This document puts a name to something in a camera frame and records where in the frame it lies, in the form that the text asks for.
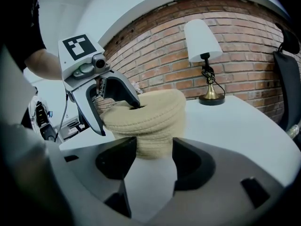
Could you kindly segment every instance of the table lamp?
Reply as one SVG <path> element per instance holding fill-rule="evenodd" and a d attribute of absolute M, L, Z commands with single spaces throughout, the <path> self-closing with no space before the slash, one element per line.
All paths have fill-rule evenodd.
<path fill-rule="evenodd" d="M 202 75 L 206 77 L 208 91 L 199 96 L 199 102 L 203 105 L 220 105 L 225 102 L 225 90 L 215 81 L 215 74 L 209 66 L 209 59 L 222 55 L 222 49 L 207 24 L 201 19 L 189 21 L 184 27 L 189 62 L 205 61 L 202 67 Z M 222 88 L 224 94 L 217 94 L 213 83 Z"/>

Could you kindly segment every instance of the beige knit hat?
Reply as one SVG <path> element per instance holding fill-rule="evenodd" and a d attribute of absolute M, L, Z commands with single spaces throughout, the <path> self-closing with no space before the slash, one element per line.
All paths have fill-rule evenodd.
<path fill-rule="evenodd" d="M 134 109 L 121 101 L 101 115 L 116 139 L 137 137 L 137 157 L 154 159 L 171 154 L 173 137 L 182 137 L 186 98 L 176 89 L 139 95 L 140 107 Z"/>

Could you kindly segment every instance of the lamp cord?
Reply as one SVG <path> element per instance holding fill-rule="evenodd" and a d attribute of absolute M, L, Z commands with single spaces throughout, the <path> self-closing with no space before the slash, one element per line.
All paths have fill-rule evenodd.
<path fill-rule="evenodd" d="M 226 96 L 226 92 L 222 86 L 215 80 L 215 74 L 213 68 L 209 66 L 203 66 L 202 75 L 206 77 L 206 83 L 207 85 L 211 85 L 213 83 L 216 83 L 224 92 L 224 96 Z"/>

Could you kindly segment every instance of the black sleeve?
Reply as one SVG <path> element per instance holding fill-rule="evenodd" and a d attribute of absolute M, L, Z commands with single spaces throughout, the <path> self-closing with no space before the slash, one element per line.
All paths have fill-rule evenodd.
<path fill-rule="evenodd" d="M 40 32 L 37 0 L 15 1 L 6 11 L 4 44 L 19 68 L 24 70 L 24 60 L 46 47 Z"/>

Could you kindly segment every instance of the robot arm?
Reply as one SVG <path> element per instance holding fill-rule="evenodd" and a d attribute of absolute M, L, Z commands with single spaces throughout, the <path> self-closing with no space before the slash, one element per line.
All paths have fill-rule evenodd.
<path fill-rule="evenodd" d="M 66 91 L 97 134 L 105 136 L 103 122 L 93 105 L 97 96 L 125 100 L 135 108 L 140 106 L 136 90 L 129 80 L 110 69 L 103 55 L 104 49 L 87 34 L 61 40 L 58 48 Z M 97 78 L 103 82 L 99 94 L 96 92 Z"/>

